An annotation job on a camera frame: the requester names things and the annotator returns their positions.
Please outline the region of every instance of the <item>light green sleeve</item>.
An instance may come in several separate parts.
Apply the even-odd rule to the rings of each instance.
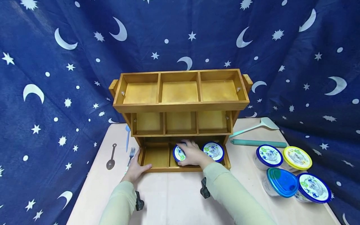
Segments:
[[[113,190],[99,225],[128,225],[135,209],[136,194],[132,183],[123,181]]]
[[[229,212],[238,225],[276,225],[241,183],[219,163],[204,169],[211,196]]]

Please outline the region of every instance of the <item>rolling pin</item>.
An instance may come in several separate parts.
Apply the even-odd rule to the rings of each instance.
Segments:
[[[233,139],[230,142],[235,145],[260,146],[263,144],[268,144],[268,145],[272,145],[276,148],[286,148],[287,147],[287,144],[285,142],[277,142],[277,141],[255,141],[255,140]]]

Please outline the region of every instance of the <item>blue backdrop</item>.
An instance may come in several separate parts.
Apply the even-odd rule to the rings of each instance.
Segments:
[[[64,225],[112,122],[121,72],[240,68],[251,103],[360,221],[356,0],[0,1],[0,224]]]

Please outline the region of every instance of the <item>table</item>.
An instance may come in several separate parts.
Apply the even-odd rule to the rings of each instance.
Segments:
[[[260,123],[259,118],[238,119],[234,131]],[[123,177],[131,147],[138,148],[134,138],[129,139],[125,152],[126,124],[112,124],[100,146],[67,225],[97,225],[111,192]],[[279,130],[257,128],[240,134],[236,138],[286,142]],[[111,158],[112,145],[115,166],[106,169]],[[244,185],[278,225],[340,225],[328,204],[301,203],[295,198],[272,198],[261,185],[265,171],[253,163],[257,147],[233,145],[227,142],[232,174]],[[145,208],[134,211],[132,225],[200,225],[234,224],[227,211],[212,197],[200,195],[202,172],[147,173],[139,180],[135,189],[140,192]]]

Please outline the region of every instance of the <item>black clip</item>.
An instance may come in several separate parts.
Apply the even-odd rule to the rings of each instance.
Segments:
[[[209,190],[208,190],[207,187],[206,187],[206,177],[204,177],[204,178],[201,180],[201,186],[202,186],[202,188],[200,189],[200,194],[201,194],[205,199],[207,199],[208,197],[210,197],[210,192],[209,192]]]
[[[138,191],[135,191],[136,193],[136,211],[140,211],[144,208],[144,201],[140,199],[140,194]]]

